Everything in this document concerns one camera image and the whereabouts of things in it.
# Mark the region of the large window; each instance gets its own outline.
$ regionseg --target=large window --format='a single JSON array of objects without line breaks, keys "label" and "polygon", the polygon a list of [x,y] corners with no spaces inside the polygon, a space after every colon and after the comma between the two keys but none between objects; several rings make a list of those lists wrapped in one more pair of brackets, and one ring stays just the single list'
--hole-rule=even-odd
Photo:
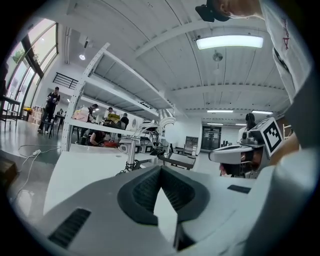
[{"label": "large window", "polygon": [[44,72],[58,54],[57,29],[57,23],[43,19],[13,49],[6,62],[6,96],[21,102],[20,114],[24,106],[31,107]]}]

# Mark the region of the dark hair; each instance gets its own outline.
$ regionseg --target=dark hair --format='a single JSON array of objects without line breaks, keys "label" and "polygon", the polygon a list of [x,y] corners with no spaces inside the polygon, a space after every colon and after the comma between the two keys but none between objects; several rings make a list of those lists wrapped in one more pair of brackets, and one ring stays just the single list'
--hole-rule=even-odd
[{"label": "dark hair", "polygon": [[248,131],[256,126],[255,115],[252,113],[246,114],[245,121],[246,121],[246,128]]}]

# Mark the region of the vent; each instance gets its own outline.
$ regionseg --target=vent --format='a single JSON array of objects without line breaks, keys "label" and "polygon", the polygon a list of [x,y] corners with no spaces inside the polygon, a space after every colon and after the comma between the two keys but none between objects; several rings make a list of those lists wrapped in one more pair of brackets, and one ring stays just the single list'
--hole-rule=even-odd
[{"label": "vent", "polygon": [[48,237],[48,239],[58,246],[67,248],[80,231],[91,211],[76,209],[64,222]]}]

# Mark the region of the doorway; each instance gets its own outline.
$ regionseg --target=doorway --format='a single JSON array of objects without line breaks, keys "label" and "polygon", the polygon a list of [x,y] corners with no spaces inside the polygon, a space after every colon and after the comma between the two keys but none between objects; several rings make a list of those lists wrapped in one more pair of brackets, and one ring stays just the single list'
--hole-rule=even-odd
[{"label": "doorway", "polygon": [[203,150],[215,150],[220,148],[221,142],[221,127],[204,126],[202,128],[202,143]]}]

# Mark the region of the white ceiling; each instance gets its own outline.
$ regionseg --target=white ceiling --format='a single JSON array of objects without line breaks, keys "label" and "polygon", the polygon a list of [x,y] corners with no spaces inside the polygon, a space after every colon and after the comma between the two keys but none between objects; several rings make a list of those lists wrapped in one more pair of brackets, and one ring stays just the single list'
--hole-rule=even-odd
[{"label": "white ceiling", "polygon": [[[290,102],[273,60],[272,42],[264,21],[251,18],[206,23],[195,11],[195,6],[205,2],[60,0],[43,15],[73,29],[70,62],[86,67],[108,42],[108,51],[190,117],[234,124],[243,121],[244,114],[252,110],[282,114]],[[81,34],[92,41],[92,48],[85,50],[79,43]],[[261,36],[263,48],[197,48],[198,37],[230,34]],[[223,55],[222,61],[213,60],[215,50]],[[85,61],[79,59],[83,53]],[[148,91],[113,62],[102,61],[96,73],[149,102]],[[207,109],[235,111],[208,114]]]}]

